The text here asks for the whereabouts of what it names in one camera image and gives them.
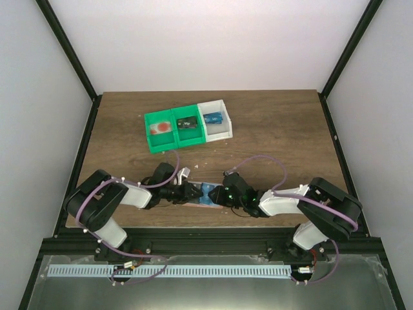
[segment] black corner post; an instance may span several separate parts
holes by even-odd
[[[97,111],[99,110],[99,106],[101,104],[102,95],[99,95],[96,100],[92,103],[92,108],[90,108],[90,113],[88,120],[86,122],[85,131],[82,136],[82,140],[80,142],[80,147],[76,155],[75,163],[72,169],[72,173],[70,175],[69,183],[66,188],[65,198],[76,188],[77,181],[80,176],[80,171],[82,169],[83,160],[85,159],[86,150],[89,145],[90,136],[92,135],[92,129],[95,125],[95,120],[97,116]],[[63,206],[60,209],[59,217],[57,218],[57,223],[53,232],[54,236],[58,236],[59,232],[65,228],[66,220],[68,214],[63,209]]]
[[[334,85],[337,83],[337,80],[339,79],[342,71],[346,67],[348,60],[350,59],[351,55],[353,54],[354,50],[359,44],[360,39],[363,37],[363,34],[365,33],[370,22],[373,20],[373,17],[376,14],[382,2],[383,0],[370,0],[370,2],[368,3],[363,15],[361,16],[361,19],[359,20],[359,23],[356,26],[356,29],[354,29],[353,34],[348,40],[348,43],[344,48],[343,53],[338,59],[338,62],[334,67],[333,72],[331,73],[326,85],[324,86],[323,91],[321,92],[321,96],[323,98],[328,98],[328,95],[331,93]]]
[[[97,99],[97,94],[88,78],[86,75],[85,70],[82,67],[82,64],[80,63],[79,58],[77,58],[77,55],[75,53],[75,50],[73,49],[72,45],[70,44],[69,39],[67,38],[65,31],[63,30],[63,27],[60,25],[59,20],[57,19],[57,16],[55,15],[52,6],[50,5],[48,0],[36,0],[37,5],[39,5],[40,10],[42,11],[43,15],[45,16],[47,22],[50,25],[50,28],[53,30],[57,40],[59,41],[60,45],[62,46],[63,50],[65,51],[65,54],[67,58],[69,59],[70,63],[72,64],[73,68],[76,71],[77,76],[81,80],[84,88],[86,89],[90,99],[92,101]]]

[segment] red object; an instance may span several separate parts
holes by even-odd
[[[157,129],[161,132],[170,131],[170,123],[159,123]]]

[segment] wire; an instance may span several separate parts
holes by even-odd
[[[120,182],[123,182],[123,183],[131,184],[131,185],[133,185],[133,186],[141,186],[141,187],[146,188],[146,189],[153,189],[153,188],[155,188],[155,187],[160,187],[160,186],[162,186],[162,185],[167,184],[168,182],[170,182],[173,178],[175,178],[175,175],[177,174],[178,169],[179,169],[179,154],[178,154],[178,152],[175,151],[175,150],[171,150],[171,151],[176,154],[176,161],[177,161],[177,162],[176,162],[175,171],[172,173],[172,175],[171,175],[171,177],[169,177],[169,179],[167,179],[167,180],[165,180],[164,182],[161,182],[161,183],[159,183],[159,184],[155,184],[155,185],[141,185],[140,183],[134,183],[134,182],[131,182],[131,181],[126,181],[126,180],[124,180],[124,179],[118,179],[118,178],[112,178],[112,179],[109,179],[109,180],[107,180],[107,181],[104,181],[104,182],[102,182],[101,184],[99,184],[99,185],[86,197],[86,199],[84,200],[84,202],[81,204],[79,210],[78,210],[77,213],[76,213],[76,217],[75,217],[76,225],[79,226],[80,228],[86,229],[86,227],[83,226],[82,223],[80,222],[80,217],[81,217],[84,209],[86,208],[86,206],[88,205],[88,203],[90,202],[90,200],[91,200],[102,188],[104,188],[105,186],[107,186],[107,185],[109,185],[109,184],[111,184],[111,183],[114,183],[114,182],[119,182],[119,183],[120,183]],[[92,232],[92,231],[89,231],[89,232],[90,232],[90,234],[91,234],[92,236],[94,236],[96,239],[100,240],[100,237],[99,237],[97,234],[95,234],[95,233]],[[123,252],[123,251],[121,251],[121,250],[119,250],[119,249],[116,249],[115,247],[112,247],[109,243],[105,242],[104,240],[102,240],[102,243],[103,243],[108,249],[111,249],[113,252],[115,252],[115,253],[117,253],[117,254],[120,254],[120,255],[123,255],[123,256],[136,257],[136,258],[158,258],[158,259],[161,259],[161,260],[163,260],[163,261],[165,262],[165,265],[163,266],[163,268],[162,268],[161,270],[159,270],[157,273],[154,273],[152,276],[149,276],[149,277],[147,277],[147,278],[140,279],[140,280],[135,281],[135,282],[131,282],[131,283],[128,282],[128,284],[136,284],[136,283],[141,283],[141,282],[149,281],[149,280],[155,278],[157,275],[163,273],[163,272],[165,271],[166,267],[168,266],[168,260],[167,260],[167,258],[165,258],[164,256],[149,255],[149,254],[146,255],[146,254],[126,253],[126,252]]]
[[[337,210],[334,210],[330,207],[327,207],[326,205],[323,205],[321,203],[319,203],[318,201],[315,201],[313,199],[307,198],[305,196],[302,195],[295,195],[295,194],[278,194],[277,192],[273,191],[274,196],[277,197],[286,197],[286,198],[293,198],[293,199],[299,199],[299,200],[303,200],[304,202],[309,202],[312,205],[315,205],[316,207],[319,207],[320,209],[326,210],[329,213],[332,213],[336,216],[338,216],[339,218],[342,218],[343,220],[345,220],[346,222],[350,223],[353,226],[353,231],[357,231],[359,228],[359,225],[353,221],[351,218],[349,218],[347,215],[344,215],[341,212],[338,212]]]
[[[91,234],[92,236],[95,236],[98,240],[100,240],[100,237],[99,237],[97,234],[95,234],[94,232],[91,232],[91,231],[90,231],[90,234]],[[128,282],[125,282],[125,284],[136,284],[136,283],[142,283],[142,282],[146,282],[146,281],[152,280],[152,279],[155,278],[156,276],[158,276],[158,275],[160,275],[161,273],[163,273],[163,272],[165,271],[166,267],[168,267],[168,260],[167,260],[167,258],[164,257],[164,256],[160,256],[160,255],[149,255],[149,254],[132,254],[132,253],[126,253],[126,252],[123,252],[123,251],[121,251],[121,250],[119,250],[119,249],[116,249],[115,247],[112,247],[109,243],[105,242],[104,240],[102,240],[102,243],[103,243],[108,249],[111,249],[113,252],[115,252],[115,253],[117,253],[117,254],[120,254],[120,255],[123,255],[123,256],[136,257],[136,258],[157,258],[157,259],[160,259],[160,260],[163,260],[163,261],[164,261],[164,263],[165,263],[164,266],[163,266],[158,272],[154,273],[153,275],[148,276],[148,277],[143,278],[143,279],[140,279],[140,280],[138,280],[138,281],[133,281],[133,282],[128,281]],[[117,272],[114,272],[114,273],[112,274],[112,277],[111,277],[111,280],[112,280],[112,281],[113,281],[113,277],[115,276],[115,274],[118,273],[120,270],[118,269]]]
[[[129,185],[133,185],[133,186],[140,186],[143,189],[154,189],[156,187],[160,187],[162,185],[165,185],[165,184],[171,182],[175,178],[176,174],[178,173],[179,154],[176,150],[170,150],[169,152],[174,152],[175,153],[175,155],[176,155],[176,166],[175,166],[175,170],[172,173],[172,175],[169,177],[169,179],[165,180],[164,182],[161,182],[161,183],[158,183],[158,184],[155,184],[155,185],[144,185],[144,184],[141,184],[141,182],[132,182],[132,181],[127,181],[127,180],[122,180],[122,179],[115,179],[115,180],[118,181],[118,182],[123,182],[123,183],[129,184]]]
[[[307,198],[307,197],[301,196],[301,195],[278,194],[278,193],[276,192],[276,189],[277,189],[278,187],[280,187],[282,184],[284,184],[285,181],[287,180],[287,170],[286,170],[285,166],[283,165],[283,163],[282,163],[280,160],[278,160],[278,159],[276,159],[276,158],[274,158],[274,157],[267,156],[267,155],[255,155],[255,156],[252,156],[252,157],[247,158],[246,160],[242,161],[240,164],[236,165],[234,168],[228,170],[227,173],[234,172],[236,169],[238,169],[240,166],[244,165],[246,162],[248,162],[248,161],[250,161],[250,160],[254,160],[254,159],[256,159],[256,158],[268,158],[268,159],[276,162],[276,163],[283,169],[283,172],[284,172],[283,179],[282,179],[279,183],[275,184],[275,185],[271,188],[271,191],[273,192],[274,196],[284,197],[284,198],[299,199],[299,200],[303,200],[304,202],[311,203],[312,205],[315,205],[316,207],[319,207],[320,209],[326,210],[327,212],[332,213],[332,214],[338,216],[339,218],[342,218],[342,219],[345,220],[346,222],[350,223],[350,224],[353,226],[354,231],[357,231],[357,230],[358,230],[358,227],[359,227],[359,226],[358,226],[357,222],[355,222],[354,220],[352,220],[352,219],[349,218],[348,216],[344,215],[343,213],[338,212],[337,210],[334,210],[334,209],[332,209],[332,208],[330,208],[330,207],[327,207],[326,205],[323,205],[323,204],[319,203],[318,201],[312,200],[312,199],[310,199],[310,198]]]
[[[250,160],[255,160],[255,159],[257,159],[257,158],[268,158],[269,160],[272,160],[272,161],[276,162],[276,163],[283,169],[283,172],[284,172],[284,177],[283,177],[283,179],[281,180],[281,182],[279,182],[278,184],[276,184],[273,188],[277,188],[277,187],[279,187],[279,186],[281,186],[282,184],[285,183],[285,181],[287,180],[287,170],[286,170],[286,168],[284,167],[283,163],[281,163],[281,161],[278,160],[277,158],[274,158],[274,157],[271,157],[271,156],[268,156],[268,155],[255,155],[255,156],[249,157],[249,158],[243,160],[243,161],[242,161],[241,163],[239,163],[238,165],[236,165],[234,168],[226,171],[226,173],[229,174],[229,173],[231,173],[231,172],[234,172],[235,170],[237,170],[238,168],[240,168],[240,166],[248,163]]]
[[[250,217],[251,217],[251,215],[250,215],[250,216],[245,216],[245,215],[239,215],[239,214],[237,214],[237,213],[234,211],[234,207],[231,207],[231,211],[232,211],[232,213],[234,213],[236,216],[239,216],[240,218],[250,218]]]
[[[109,185],[109,184],[111,184],[111,183],[113,183],[113,182],[119,182],[119,183],[122,183],[122,182],[123,182],[123,183],[130,184],[130,185],[133,185],[133,186],[141,186],[142,188],[146,188],[146,189],[153,189],[153,188],[155,188],[155,187],[160,187],[160,186],[162,186],[162,185],[170,182],[173,178],[175,178],[175,175],[177,174],[178,169],[179,169],[179,154],[178,154],[178,152],[177,152],[176,150],[171,150],[171,151],[176,154],[176,167],[175,167],[174,173],[172,173],[172,175],[169,177],[169,179],[165,180],[164,182],[155,184],[155,185],[141,185],[140,183],[135,183],[135,182],[132,182],[132,181],[126,181],[126,180],[124,180],[124,179],[119,179],[119,178],[109,179],[109,180],[101,183],[99,186],[97,186],[97,187],[89,194],[89,196],[87,196],[86,199],[83,201],[83,203],[81,204],[79,210],[78,210],[77,213],[76,213],[76,217],[75,217],[76,225],[83,228],[83,225],[82,225],[81,222],[80,222],[80,217],[81,217],[84,209],[86,208],[86,206],[88,205],[88,203],[90,202],[90,200],[96,195],[96,193],[98,193],[103,187],[105,187],[105,186],[107,186],[107,185]]]
[[[334,263],[333,268],[331,269],[331,271],[326,274],[324,277],[322,277],[321,279],[315,280],[315,281],[311,281],[311,282],[304,282],[305,285],[310,285],[310,284],[316,284],[316,283],[320,283],[324,280],[327,280],[328,278],[330,278],[332,276],[332,274],[336,271],[337,266],[338,266],[338,262],[339,262],[339,251],[338,251],[338,246],[337,243],[334,240],[330,240],[333,243],[333,246],[336,250],[336,261]],[[300,283],[299,281],[297,281],[293,276],[291,276],[291,280],[293,280],[296,283]]]

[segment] small white piece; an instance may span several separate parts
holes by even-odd
[[[182,181],[189,177],[190,172],[191,170],[188,167],[184,167],[178,171],[176,174],[176,179],[174,180],[174,185],[182,185]]]

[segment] divided container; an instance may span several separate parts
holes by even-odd
[[[203,115],[213,112],[221,113],[222,124],[205,123]],[[196,128],[179,129],[177,127],[177,120],[191,116],[197,119]],[[151,124],[164,121],[170,122],[172,131],[162,134],[150,133]],[[151,153],[232,138],[232,124],[223,100],[147,113],[145,114],[145,127]]]

